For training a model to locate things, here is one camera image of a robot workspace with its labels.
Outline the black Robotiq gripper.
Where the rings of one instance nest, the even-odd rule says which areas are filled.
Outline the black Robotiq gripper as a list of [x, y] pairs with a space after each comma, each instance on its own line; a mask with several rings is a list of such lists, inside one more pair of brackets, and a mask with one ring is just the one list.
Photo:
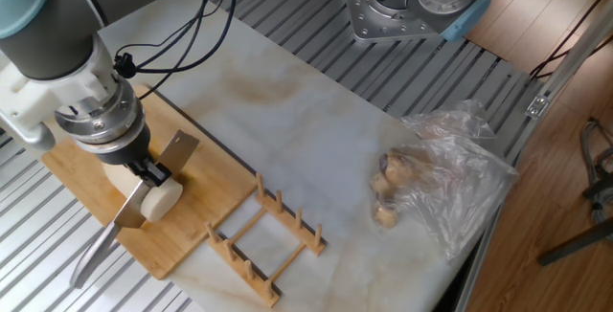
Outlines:
[[149, 142], [150, 131], [145, 125], [126, 146], [109, 153], [97, 153], [96, 157], [110, 165], [125, 165], [134, 175], [141, 177], [147, 186], [160, 187], [171, 177], [171, 171], [163, 164], [155, 164], [150, 160]]

